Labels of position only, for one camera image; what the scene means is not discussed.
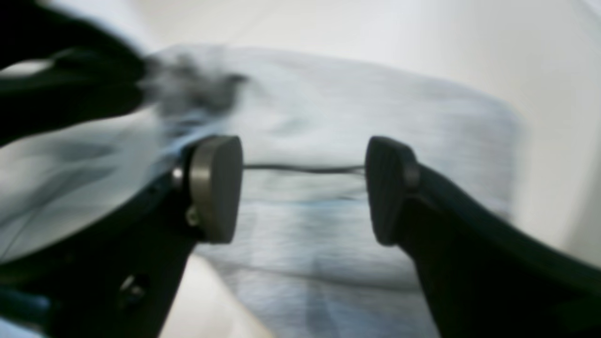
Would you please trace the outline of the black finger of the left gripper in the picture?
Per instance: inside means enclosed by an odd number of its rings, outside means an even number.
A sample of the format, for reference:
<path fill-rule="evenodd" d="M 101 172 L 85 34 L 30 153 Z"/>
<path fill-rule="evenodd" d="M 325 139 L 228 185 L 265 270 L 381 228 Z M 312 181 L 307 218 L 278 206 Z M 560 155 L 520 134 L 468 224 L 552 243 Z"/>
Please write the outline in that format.
<path fill-rule="evenodd" d="M 144 60 L 92 21 L 38 0 L 1 2 L 2 70 L 49 61 L 34 74 L 1 78 L 1 144 L 126 115 L 144 99 Z"/>

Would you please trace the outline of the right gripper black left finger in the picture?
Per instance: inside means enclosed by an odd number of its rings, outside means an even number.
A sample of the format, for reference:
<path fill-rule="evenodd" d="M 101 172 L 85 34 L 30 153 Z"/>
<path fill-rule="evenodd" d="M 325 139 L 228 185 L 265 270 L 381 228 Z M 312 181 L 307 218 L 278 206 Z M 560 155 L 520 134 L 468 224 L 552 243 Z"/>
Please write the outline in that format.
<path fill-rule="evenodd" d="M 185 147 L 106 216 L 1 264 L 1 318 L 47 338 L 156 338 L 198 242 L 229 244 L 243 180 L 237 136 Z"/>

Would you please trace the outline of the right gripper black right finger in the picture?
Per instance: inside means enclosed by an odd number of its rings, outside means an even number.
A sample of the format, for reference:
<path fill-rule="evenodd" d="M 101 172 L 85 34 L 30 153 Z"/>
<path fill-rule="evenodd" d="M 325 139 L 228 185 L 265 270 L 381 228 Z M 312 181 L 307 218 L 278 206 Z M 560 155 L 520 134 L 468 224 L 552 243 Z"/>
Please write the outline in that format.
<path fill-rule="evenodd" d="M 374 235 L 414 263 L 443 338 L 598 338 L 601 279 L 527 236 L 420 164 L 372 137 L 365 179 Z"/>

